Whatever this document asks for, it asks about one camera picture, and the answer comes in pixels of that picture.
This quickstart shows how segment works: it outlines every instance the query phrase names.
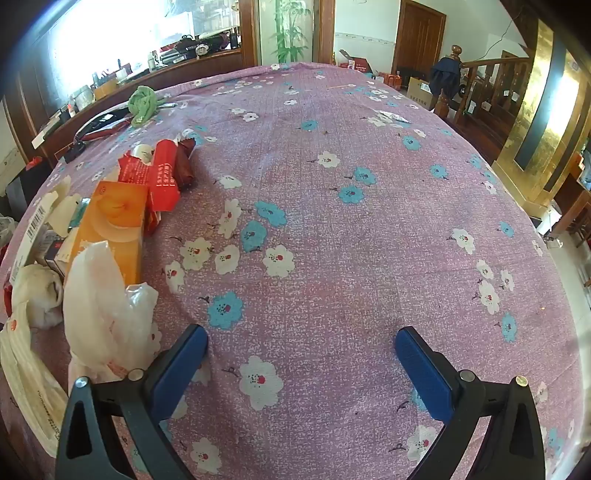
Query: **door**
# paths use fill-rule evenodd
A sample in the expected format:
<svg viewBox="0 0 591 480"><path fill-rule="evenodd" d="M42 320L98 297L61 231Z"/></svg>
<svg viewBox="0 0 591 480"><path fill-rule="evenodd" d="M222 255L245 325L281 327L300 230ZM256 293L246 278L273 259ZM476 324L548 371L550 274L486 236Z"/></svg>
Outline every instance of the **door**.
<svg viewBox="0 0 591 480"><path fill-rule="evenodd" d="M400 72L402 83L416 76L427 79L439 60L446 16L411 0L402 0L392 73Z"/></svg>

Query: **green cloth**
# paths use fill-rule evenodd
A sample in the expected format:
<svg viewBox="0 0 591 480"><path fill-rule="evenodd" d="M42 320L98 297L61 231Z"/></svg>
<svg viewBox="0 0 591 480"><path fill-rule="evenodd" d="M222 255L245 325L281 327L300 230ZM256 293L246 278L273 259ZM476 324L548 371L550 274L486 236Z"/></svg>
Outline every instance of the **green cloth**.
<svg viewBox="0 0 591 480"><path fill-rule="evenodd" d="M131 121L133 127L140 127L146 123L158 108L159 101L156 98L156 92L150 87L140 85L138 89L129 97L128 108L134 119Z"/></svg>

